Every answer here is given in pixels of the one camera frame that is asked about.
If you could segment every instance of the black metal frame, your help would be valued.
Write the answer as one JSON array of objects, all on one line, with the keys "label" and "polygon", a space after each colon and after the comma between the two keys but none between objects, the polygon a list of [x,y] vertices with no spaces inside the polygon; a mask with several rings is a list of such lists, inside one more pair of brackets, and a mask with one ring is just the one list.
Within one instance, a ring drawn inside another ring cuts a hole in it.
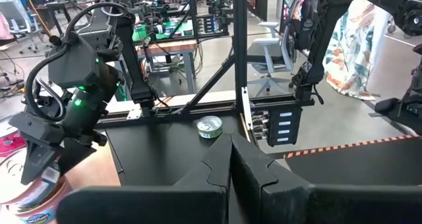
[{"label": "black metal frame", "polygon": [[[171,121],[186,121],[201,118],[205,115],[240,115],[243,114],[242,88],[247,87],[247,7],[246,0],[233,0],[234,8],[234,37],[232,37],[234,54],[230,55],[222,64],[222,67],[186,105],[172,106],[171,114],[168,115],[168,108],[161,107],[155,116],[141,117],[135,120],[126,120],[128,111],[109,113],[107,117],[100,119],[96,128],[110,128],[119,126],[135,126],[148,123],[168,123]],[[219,81],[219,79],[235,65],[235,100],[217,101],[212,103],[198,102],[205,94]],[[130,67],[129,74],[135,73],[135,66]],[[251,111],[267,111],[269,109],[290,109],[314,105],[311,99],[308,101],[297,101],[293,95],[270,96],[265,98],[252,98]]]},{"label": "black metal frame", "polygon": [[[180,16],[181,13],[185,10],[185,7],[187,4],[182,8],[181,12],[177,16]],[[175,30],[170,34],[168,38],[165,39],[157,39],[156,43],[168,43],[168,42],[177,42],[181,40],[196,40],[196,42],[199,41],[199,39],[204,38],[219,38],[222,36],[228,36],[229,32],[228,30],[224,32],[218,32],[218,33],[205,33],[205,34],[199,34],[198,31],[198,18],[204,18],[206,16],[197,16],[198,11],[196,9],[196,0],[189,0],[189,11],[186,12],[186,14],[183,16],[182,20],[179,22],[179,24],[176,26]],[[192,27],[193,27],[193,35],[192,36],[181,36],[177,38],[173,38],[176,31],[181,27],[182,23],[188,18],[192,20]]]}]

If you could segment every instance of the black cable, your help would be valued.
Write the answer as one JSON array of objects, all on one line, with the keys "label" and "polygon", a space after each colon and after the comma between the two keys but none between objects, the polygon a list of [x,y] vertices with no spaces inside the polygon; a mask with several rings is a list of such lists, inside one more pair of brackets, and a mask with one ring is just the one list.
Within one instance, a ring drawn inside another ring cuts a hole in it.
[{"label": "black cable", "polygon": [[35,98],[34,95],[32,94],[32,85],[35,81],[35,78],[37,76],[37,74],[41,71],[41,69],[43,69],[46,65],[48,65],[49,63],[51,63],[52,61],[61,58],[69,49],[69,44],[65,43],[62,50],[46,59],[44,59],[43,61],[39,62],[29,73],[28,78],[26,79],[26,84],[25,84],[25,98],[26,98],[26,102],[28,103],[28,105],[34,110],[35,114],[37,114],[37,116],[39,116],[40,118],[49,120],[49,121],[53,121],[53,122],[58,122],[61,121],[64,118],[64,115],[62,117],[50,117],[49,115],[46,115],[39,107],[38,104],[35,102]]},{"label": "black cable", "polygon": [[77,9],[79,9],[79,10],[83,10],[83,8],[82,7],[79,7],[76,3],[74,3],[73,1],[71,1],[71,0],[67,0],[72,6],[74,6],[74,7],[76,7]]},{"label": "black cable", "polygon": [[9,60],[10,60],[10,62],[13,64],[13,67],[14,67],[14,75],[16,76],[16,73],[19,73],[17,70],[16,70],[16,66],[22,71],[22,79],[23,80],[25,80],[25,71],[24,71],[24,69],[22,68],[22,66],[20,66],[19,64],[17,64],[17,63],[15,63],[14,61],[13,61],[13,59],[9,56],[9,54],[8,53],[6,53],[6,51],[3,51],[3,53],[9,58]]},{"label": "black cable", "polygon": [[49,87],[41,78],[37,78],[36,81],[44,88],[53,98],[59,103],[60,113],[57,119],[64,119],[66,115],[66,105],[61,100],[60,96],[55,93],[51,87]]}]

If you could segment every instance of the floor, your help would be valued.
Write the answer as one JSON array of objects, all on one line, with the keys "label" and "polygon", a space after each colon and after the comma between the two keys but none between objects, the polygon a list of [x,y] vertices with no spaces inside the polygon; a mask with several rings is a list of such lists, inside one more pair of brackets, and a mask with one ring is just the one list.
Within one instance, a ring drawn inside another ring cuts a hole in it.
[{"label": "floor", "polygon": [[[268,20],[278,21],[275,16],[276,0],[268,0]],[[66,25],[64,17],[59,15],[59,20]],[[257,26],[259,20],[254,16],[248,17],[248,44],[256,38],[270,37],[268,31]],[[384,39],[381,49],[380,61],[370,77],[368,90],[370,92],[380,94],[378,99],[386,99],[390,97],[402,97],[403,93],[409,86],[411,79],[410,71],[420,60],[420,56],[411,51],[412,45],[421,42],[422,37],[412,39],[404,39],[403,33],[398,29],[393,34],[389,34]],[[44,52],[33,54],[26,50],[24,55],[20,55],[19,51],[26,49],[30,44],[30,40],[23,40],[12,45],[7,50],[0,52],[1,68],[7,71],[13,70],[13,64],[7,60],[7,57],[14,58],[15,65],[21,67],[18,69],[18,78],[24,78],[30,70],[44,58]],[[202,43],[204,49],[204,66],[195,80],[195,89],[199,91],[208,81],[208,79],[221,67],[223,60],[228,56],[231,48],[230,38],[220,38],[208,40]],[[40,76],[47,79],[47,71],[43,70]],[[181,84],[172,84],[174,80],[171,77],[181,79]],[[273,76],[290,78],[290,74],[281,73]],[[252,67],[248,66],[248,79],[259,78]],[[153,77],[151,79],[157,90],[167,96],[187,94],[187,85],[184,78],[178,75],[168,75],[162,78]],[[234,89],[234,67],[230,69],[220,81],[211,89],[211,91],[222,91]],[[0,87],[6,86],[0,81]],[[254,95],[258,87],[249,87],[251,95]],[[340,95],[334,91],[325,81],[318,85],[318,90],[324,98],[325,104],[316,104],[313,107],[306,107],[303,110],[299,138],[296,145],[278,146],[271,148],[266,142],[260,141],[260,148],[264,152],[286,152],[290,150],[298,150],[305,148],[315,148],[323,146],[335,146],[340,144],[348,144],[362,140],[373,140],[377,138],[386,138],[391,136],[399,136],[401,133],[390,126],[380,117],[372,118],[368,113],[373,111],[358,99],[353,99]],[[0,118],[7,117],[19,111],[22,111],[24,105],[20,103],[20,96],[8,98],[0,101]]]}]

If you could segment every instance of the tuna can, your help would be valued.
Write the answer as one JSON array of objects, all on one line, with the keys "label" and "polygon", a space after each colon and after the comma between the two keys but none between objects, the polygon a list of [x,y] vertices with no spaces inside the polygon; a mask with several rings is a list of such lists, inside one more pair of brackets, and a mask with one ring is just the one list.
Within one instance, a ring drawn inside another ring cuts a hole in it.
[{"label": "tuna can", "polygon": [[217,116],[205,116],[197,123],[199,136],[203,138],[216,138],[223,132],[223,121]]},{"label": "tuna can", "polygon": [[14,204],[18,208],[36,206],[59,180],[59,166],[53,163],[37,179],[27,185],[21,184],[25,158],[26,149],[21,149],[0,163],[0,204]]},{"label": "tuna can", "polygon": [[0,121],[0,162],[8,155],[24,148],[25,139],[20,135],[17,128],[9,124],[10,117]]},{"label": "tuna can", "polygon": [[49,223],[55,220],[55,210],[59,202],[71,191],[66,177],[61,177],[54,190],[35,208],[19,208],[15,205],[6,206],[7,209],[27,224]]}]

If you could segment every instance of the wire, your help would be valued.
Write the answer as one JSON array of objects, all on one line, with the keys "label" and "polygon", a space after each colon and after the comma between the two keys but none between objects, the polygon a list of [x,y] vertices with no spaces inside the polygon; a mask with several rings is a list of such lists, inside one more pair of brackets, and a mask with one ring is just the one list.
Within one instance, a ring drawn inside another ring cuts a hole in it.
[{"label": "wire", "polygon": [[118,9],[122,10],[123,13],[127,14],[127,9],[118,4],[118,3],[109,3],[109,2],[100,2],[93,5],[90,5],[86,8],[84,8],[82,11],[80,11],[76,16],[69,22],[69,25],[66,28],[65,37],[68,37],[69,34],[74,30],[76,23],[88,12],[91,10],[100,8],[100,7],[117,7]]},{"label": "wire", "polygon": [[47,32],[47,34],[48,34],[48,37],[52,36],[51,32],[48,30],[47,25],[45,25],[44,21],[41,19],[40,15],[38,14],[37,9],[35,8],[34,4],[32,3],[32,0],[29,0],[29,3],[31,4],[32,9],[34,10],[35,14],[37,15],[38,20],[39,20],[39,21],[41,22],[41,24],[44,26],[44,28],[45,28],[45,30],[46,30],[46,32]]},{"label": "wire", "polygon": [[12,58],[9,56],[9,54],[7,54],[5,51],[3,51],[3,53],[9,58],[9,61],[13,64],[13,67],[14,67],[14,69],[13,69],[13,74],[16,76],[16,74],[17,73],[19,73],[17,70],[16,70],[16,66],[18,66],[18,68],[22,71],[22,79],[23,80],[25,80],[25,71],[24,71],[24,69],[22,68],[22,66],[20,66],[19,64],[17,64],[17,63],[15,63],[13,60],[12,60]]},{"label": "wire", "polygon": [[43,61],[39,62],[29,73],[28,78],[26,80],[26,84],[25,84],[25,98],[26,98],[26,102],[28,103],[28,105],[34,110],[34,112],[35,112],[35,114],[37,114],[37,116],[39,116],[43,119],[49,120],[49,121],[53,121],[53,122],[61,121],[64,118],[64,115],[61,116],[61,117],[50,117],[49,115],[46,115],[38,107],[38,104],[35,102],[35,98],[34,98],[34,95],[33,95],[33,92],[32,92],[32,85],[35,81],[35,77],[41,71],[41,69],[43,69],[46,65],[48,65],[52,61],[62,57],[67,52],[68,49],[69,49],[69,44],[65,43],[60,52],[58,52],[58,53],[44,59]]},{"label": "wire", "polygon": [[74,6],[74,7],[76,7],[77,9],[79,9],[79,10],[83,10],[83,8],[82,7],[79,7],[76,3],[74,3],[73,1],[71,1],[71,0],[67,0],[72,6]]},{"label": "wire", "polygon": [[111,16],[111,17],[121,17],[121,16],[124,16],[127,12],[121,12],[121,13],[119,13],[119,14],[113,14],[113,13],[108,13],[108,12],[106,12],[106,10],[104,9],[104,7],[102,7],[101,8],[101,11],[104,13],[104,14],[106,14],[106,15],[108,15],[108,16]]},{"label": "wire", "polygon": [[9,58],[9,59],[0,59],[0,61],[2,60],[11,60],[11,59],[29,59],[29,58],[33,58],[33,57],[45,57],[44,55],[35,55],[35,56],[23,56],[23,57],[14,57],[14,58]]},{"label": "wire", "polygon": [[55,91],[51,89],[51,87],[49,87],[41,78],[37,78],[36,81],[59,103],[60,113],[59,116],[57,116],[57,119],[64,119],[66,115],[66,106],[65,103],[61,100],[60,96],[57,95]]}]

